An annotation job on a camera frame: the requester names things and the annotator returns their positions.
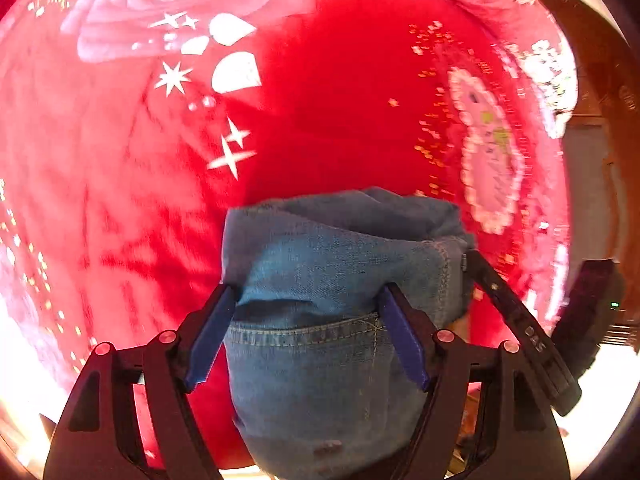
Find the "dark wooden furniture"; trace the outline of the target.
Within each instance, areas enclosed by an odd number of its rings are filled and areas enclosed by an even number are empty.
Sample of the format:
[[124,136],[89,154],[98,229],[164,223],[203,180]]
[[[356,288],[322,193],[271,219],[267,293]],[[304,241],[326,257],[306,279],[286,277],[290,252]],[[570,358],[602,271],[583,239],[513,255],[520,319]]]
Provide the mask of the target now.
[[639,57],[602,0],[541,0],[559,22],[608,132],[626,195],[623,320],[639,324]]

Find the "red floral plush blanket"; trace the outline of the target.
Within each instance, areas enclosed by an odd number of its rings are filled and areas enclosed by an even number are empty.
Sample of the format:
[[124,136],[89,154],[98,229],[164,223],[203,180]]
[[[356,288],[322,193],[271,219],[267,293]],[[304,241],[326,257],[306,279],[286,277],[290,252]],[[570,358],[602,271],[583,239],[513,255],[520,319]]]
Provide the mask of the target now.
[[[14,361],[38,364],[17,395],[56,427],[97,344],[144,346],[229,285],[227,214],[268,200],[446,200],[516,296],[544,284],[566,240],[562,156],[503,49],[490,6],[505,1],[16,0],[1,20],[1,324],[21,337]],[[519,344],[466,254],[468,310],[432,323]],[[188,402],[219,472],[257,465],[224,341]]]

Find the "blue denim jeans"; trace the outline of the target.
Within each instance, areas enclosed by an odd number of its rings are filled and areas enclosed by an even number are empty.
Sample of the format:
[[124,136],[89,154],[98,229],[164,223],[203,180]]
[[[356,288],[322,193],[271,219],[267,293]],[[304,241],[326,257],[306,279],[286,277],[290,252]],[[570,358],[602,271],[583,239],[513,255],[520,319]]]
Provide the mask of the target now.
[[437,326],[462,318],[474,247],[456,205],[382,188],[268,200],[227,214],[224,337],[236,426],[282,479],[337,479],[403,448],[425,402],[378,316],[397,285]]

